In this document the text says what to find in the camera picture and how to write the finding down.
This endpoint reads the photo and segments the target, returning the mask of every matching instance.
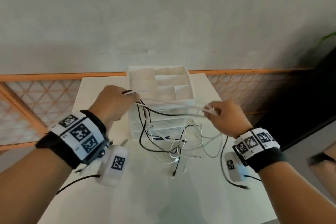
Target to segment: person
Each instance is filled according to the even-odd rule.
[[[138,94],[106,86],[88,109],[106,127],[121,119],[139,100]],[[205,115],[227,136],[237,138],[252,129],[240,106],[232,101],[212,102],[220,115]],[[1,223],[37,223],[72,168],[48,148],[36,148],[0,174]],[[286,161],[277,161],[258,172],[275,213],[282,224],[335,223],[336,207],[301,177]]]

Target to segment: geometric pattern panel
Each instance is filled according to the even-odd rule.
[[[40,139],[35,129],[0,99],[0,145],[33,142]]]
[[[209,75],[223,101],[232,99],[245,113],[264,112],[306,76],[295,73]]]
[[[49,126],[71,113],[81,80],[7,82],[7,86]]]

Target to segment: white table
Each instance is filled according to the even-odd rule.
[[[204,74],[192,74],[191,79],[198,100],[204,103],[220,100]],[[111,84],[124,88],[128,85],[125,76],[84,78],[73,110],[87,109],[99,92]],[[203,124],[204,133],[218,133],[208,120],[198,122]],[[109,138],[118,144],[128,135],[125,115],[115,122]],[[216,154],[219,144],[220,140],[212,142],[206,149]],[[232,151],[232,145],[233,138],[229,138],[225,152]],[[276,218],[263,184],[248,179],[243,184],[250,190],[230,185],[221,173],[219,157],[209,158],[204,154],[202,158],[189,159],[185,174],[182,171],[186,159],[182,157],[172,179],[175,164],[157,161],[153,153],[140,147],[138,140],[131,140],[126,146],[130,158],[116,188],[99,185],[94,178],[75,183],[53,199],[39,224],[260,224]],[[96,174],[97,168],[94,165],[84,175]],[[258,177],[252,169],[250,174]],[[79,177],[72,173],[65,184]]]

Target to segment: person's left hand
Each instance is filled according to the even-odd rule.
[[[100,92],[96,101],[88,109],[103,122],[107,131],[114,121],[120,120],[130,106],[140,99],[138,94],[123,95],[122,92],[124,91],[126,89],[108,85]]]

